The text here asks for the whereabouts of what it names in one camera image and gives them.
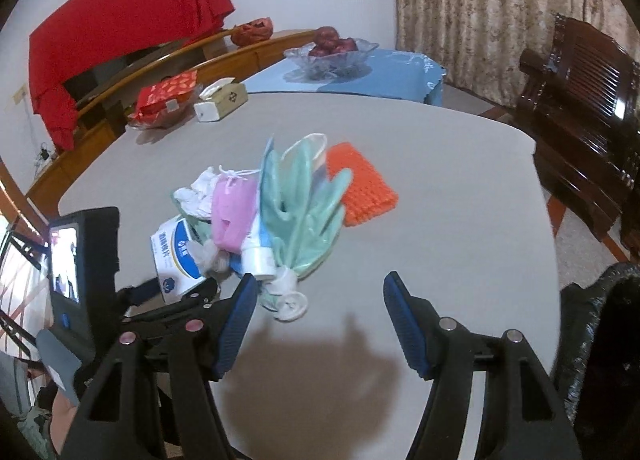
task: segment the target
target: blue gripper pad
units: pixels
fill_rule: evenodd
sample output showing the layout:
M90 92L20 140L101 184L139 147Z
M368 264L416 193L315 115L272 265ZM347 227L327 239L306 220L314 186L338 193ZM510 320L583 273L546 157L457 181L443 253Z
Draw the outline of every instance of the blue gripper pad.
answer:
M409 307L411 295L397 273L386 275L383 287L386 310L396 329L398 341L409 367L424 379L430 371L424 334Z
M218 361L213 366L213 370L222 379L236 361L240 345L244 334L254 315L255 305L258 301L258 281L251 277L243 285L241 281L238 289L242 289L236 298L236 304L231 309L229 316L226 318L225 326L220 332L218 339Z

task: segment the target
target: orange knitted cloth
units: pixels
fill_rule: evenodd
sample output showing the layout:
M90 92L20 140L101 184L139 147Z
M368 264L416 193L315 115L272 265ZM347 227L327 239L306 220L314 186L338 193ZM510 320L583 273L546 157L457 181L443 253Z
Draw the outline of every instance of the orange knitted cloth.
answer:
M396 207L398 193L386 185L375 167L350 143L329 148L326 153L329 177L333 179L345 167L353 172L353 180L342 197L346 226L362 224Z

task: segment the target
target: red patterned box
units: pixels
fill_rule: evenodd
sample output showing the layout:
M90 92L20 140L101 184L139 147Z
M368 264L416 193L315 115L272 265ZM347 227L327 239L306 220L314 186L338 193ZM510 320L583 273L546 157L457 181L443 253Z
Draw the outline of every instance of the red patterned box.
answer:
M196 88L197 74L197 70L190 70L145 86L138 95L136 110L143 115L156 114L164 108L169 112L178 110L180 103L189 100Z

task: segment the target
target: white box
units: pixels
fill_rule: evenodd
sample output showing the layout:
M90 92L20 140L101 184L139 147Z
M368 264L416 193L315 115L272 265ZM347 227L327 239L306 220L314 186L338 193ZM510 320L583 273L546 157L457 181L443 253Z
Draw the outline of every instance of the white box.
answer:
M179 301L184 294L202 283L198 266L187 251L193 232L180 215L163 223L151 237L151 250L166 304Z

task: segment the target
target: blue tablecloth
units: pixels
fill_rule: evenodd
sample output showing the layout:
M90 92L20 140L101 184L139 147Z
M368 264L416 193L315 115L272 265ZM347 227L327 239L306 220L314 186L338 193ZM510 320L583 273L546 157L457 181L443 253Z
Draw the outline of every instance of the blue tablecloth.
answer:
M310 80L289 60L282 60L245 79L247 92L335 92L442 106L442 78L438 63L424 54L374 50L365 66L348 78Z

